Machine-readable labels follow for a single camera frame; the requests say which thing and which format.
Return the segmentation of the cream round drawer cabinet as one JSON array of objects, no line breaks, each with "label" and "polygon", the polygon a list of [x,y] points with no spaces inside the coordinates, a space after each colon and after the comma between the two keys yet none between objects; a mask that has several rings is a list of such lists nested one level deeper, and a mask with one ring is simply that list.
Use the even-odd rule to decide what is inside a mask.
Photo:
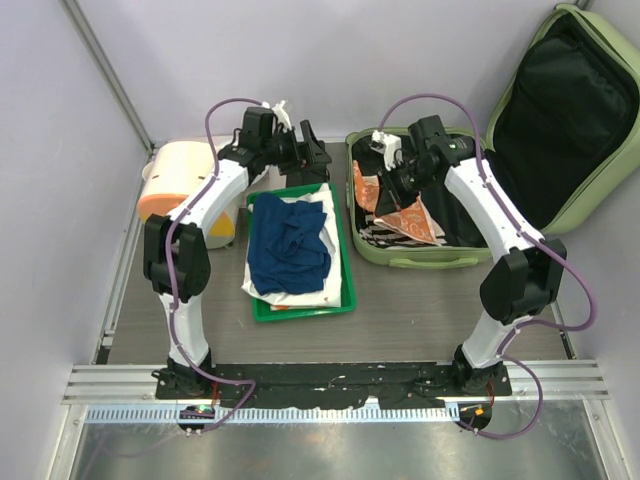
[{"label": "cream round drawer cabinet", "polygon": [[[137,203],[142,222],[152,214],[166,216],[204,180],[213,167],[213,154],[205,141],[179,140],[162,146],[142,171],[144,188]],[[240,196],[225,208],[206,236],[208,249],[230,245],[236,236]]]}]

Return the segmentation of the blue garment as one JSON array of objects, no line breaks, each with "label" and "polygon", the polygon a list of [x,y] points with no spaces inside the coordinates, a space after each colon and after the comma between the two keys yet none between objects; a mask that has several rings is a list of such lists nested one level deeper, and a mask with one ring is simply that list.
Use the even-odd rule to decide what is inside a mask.
[{"label": "blue garment", "polygon": [[320,238],[327,213],[320,201],[286,202],[263,193],[253,204],[247,261],[260,295],[319,292],[331,267]]}]

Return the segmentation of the white garment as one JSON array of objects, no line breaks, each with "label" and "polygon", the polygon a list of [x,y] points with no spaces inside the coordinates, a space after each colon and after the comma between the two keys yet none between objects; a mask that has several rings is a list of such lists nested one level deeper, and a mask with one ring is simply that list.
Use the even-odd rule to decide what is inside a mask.
[{"label": "white garment", "polygon": [[242,290],[272,309],[341,305],[341,255],[335,205],[326,183],[299,196],[258,194]]}]

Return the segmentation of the black white striped shirt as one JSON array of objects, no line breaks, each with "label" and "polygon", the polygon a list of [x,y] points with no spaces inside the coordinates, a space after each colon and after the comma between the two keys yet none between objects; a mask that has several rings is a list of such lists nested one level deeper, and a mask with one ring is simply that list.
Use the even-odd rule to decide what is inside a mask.
[{"label": "black white striped shirt", "polygon": [[385,227],[376,225],[373,217],[366,215],[363,220],[356,221],[358,235],[369,245],[376,248],[410,248],[420,244],[406,235],[396,233]]}]

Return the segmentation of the green hard-shell suitcase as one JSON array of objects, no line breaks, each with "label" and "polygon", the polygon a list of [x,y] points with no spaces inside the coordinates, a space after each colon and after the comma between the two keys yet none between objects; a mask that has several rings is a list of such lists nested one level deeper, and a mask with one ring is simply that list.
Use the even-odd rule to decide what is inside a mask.
[{"label": "green hard-shell suitcase", "polygon": [[[446,269],[484,262],[484,239],[441,185],[421,197],[446,244],[376,248],[356,230],[353,164],[380,166],[371,133],[347,137],[347,203],[357,251],[383,266]],[[599,14],[558,5],[541,24],[497,103],[481,145],[499,184],[546,235],[578,227],[639,165],[639,51]]]}]

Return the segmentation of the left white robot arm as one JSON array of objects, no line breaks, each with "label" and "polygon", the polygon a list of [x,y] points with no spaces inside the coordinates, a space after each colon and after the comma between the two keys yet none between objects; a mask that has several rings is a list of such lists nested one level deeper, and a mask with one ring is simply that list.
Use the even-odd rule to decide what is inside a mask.
[{"label": "left white robot arm", "polygon": [[286,177],[327,176],[331,162],[310,121],[293,126],[285,102],[243,102],[231,142],[208,144],[213,165],[200,184],[168,214],[144,224],[143,275],[163,305],[170,338],[167,365],[156,377],[193,399],[205,397],[216,380],[201,307],[211,275],[206,233],[269,167]]}]

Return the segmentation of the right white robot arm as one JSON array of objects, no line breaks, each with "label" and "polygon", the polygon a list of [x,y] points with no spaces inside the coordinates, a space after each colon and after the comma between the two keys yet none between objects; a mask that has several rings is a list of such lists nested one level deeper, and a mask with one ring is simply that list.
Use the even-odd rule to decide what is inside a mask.
[{"label": "right white robot arm", "polygon": [[466,210],[494,262],[479,288],[480,319],[451,366],[455,389],[472,395],[496,376],[517,329],[556,299],[567,252],[519,213],[491,173],[477,135],[452,137],[434,115],[411,124],[408,136],[412,150],[405,154],[399,136],[372,133],[370,147],[382,159],[376,214],[400,211],[440,183]]}]

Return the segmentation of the orange cartoon print towel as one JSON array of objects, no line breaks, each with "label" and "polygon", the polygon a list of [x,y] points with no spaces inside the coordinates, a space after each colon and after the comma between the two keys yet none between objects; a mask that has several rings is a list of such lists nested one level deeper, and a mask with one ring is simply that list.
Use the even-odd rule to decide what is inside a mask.
[{"label": "orange cartoon print towel", "polygon": [[390,214],[379,216],[375,214],[376,205],[382,193],[377,175],[364,176],[356,160],[353,164],[355,187],[355,201],[368,214],[376,227],[382,227],[394,234],[400,234],[419,245],[446,244],[444,231],[431,218],[421,199],[416,200],[409,207]]}]

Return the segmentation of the green plastic tray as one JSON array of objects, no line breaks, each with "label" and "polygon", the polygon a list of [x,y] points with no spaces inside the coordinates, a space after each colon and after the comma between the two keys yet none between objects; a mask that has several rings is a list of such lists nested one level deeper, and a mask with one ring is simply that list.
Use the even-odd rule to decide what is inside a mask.
[{"label": "green plastic tray", "polygon": [[[253,316],[257,322],[276,322],[298,318],[310,318],[321,315],[335,315],[352,312],[356,308],[356,294],[350,269],[345,235],[343,232],[338,196],[332,183],[303,185],[270,191],[270,194],[287,203],[294,201],[320,201],[329,207],[328,233],[322,234],[331,239],[332,255],[328,286],[319,293],[304,294],[294,303],[282,303],[282,300],[294,300],[292,295],[269,294],[257,296],[257,290],[250,286],[249,266],[245,267],[242,289],[252,297]],[[287,311],[270,311],[270,305],[289,305],[298,308]]]}]

